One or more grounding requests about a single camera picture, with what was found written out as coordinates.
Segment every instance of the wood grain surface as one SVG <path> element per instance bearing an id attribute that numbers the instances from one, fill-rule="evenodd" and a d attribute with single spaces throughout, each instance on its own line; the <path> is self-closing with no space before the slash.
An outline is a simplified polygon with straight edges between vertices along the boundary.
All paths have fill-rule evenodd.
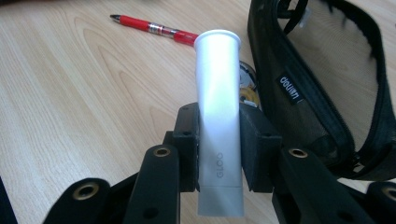
<path id="1" fill-rule="evenodd" d="M 396 94 L 396 3 L 351 1 L 383 35 Z M 125 14 L 200 34 L 226 29 L 253 65 L 248 0 L 59 0 L 0 5 L 0 176 L 19 223 L 41 223 L 71 184 L 110 185 L 138 172 L 144 153 L 196 102 L 192 47 L 116 24 Z M 367 182 L 341 180 L 365 191 Z M 277 223 L 270 194 L 248 192 L 243 218 L 196 216 L 182 193 L 181 223 Z"/>

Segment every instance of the white cylindrical container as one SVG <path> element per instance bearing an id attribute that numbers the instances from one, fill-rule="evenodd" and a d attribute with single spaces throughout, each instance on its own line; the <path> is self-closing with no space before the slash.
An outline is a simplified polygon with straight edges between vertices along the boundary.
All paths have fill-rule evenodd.
<path id="1" fill-rule="evenodd" d="M 239 49 L 229 31 L 198 36 L 196 82 L 200 111 L 198 215 L 244 215 L 239 133 Z"/>

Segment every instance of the black bag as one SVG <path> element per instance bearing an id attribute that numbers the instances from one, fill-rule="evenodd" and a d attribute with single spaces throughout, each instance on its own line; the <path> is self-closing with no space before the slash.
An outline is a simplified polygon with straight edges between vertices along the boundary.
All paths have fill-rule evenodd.
<path id="1" fill-rule="evenodd" d="M 396 177 L 396 123 L 370 16 L 341 0 L 252 0 L 247 30 L 262 110 L 285 147 L 314 151 L 339 177 Z"/>

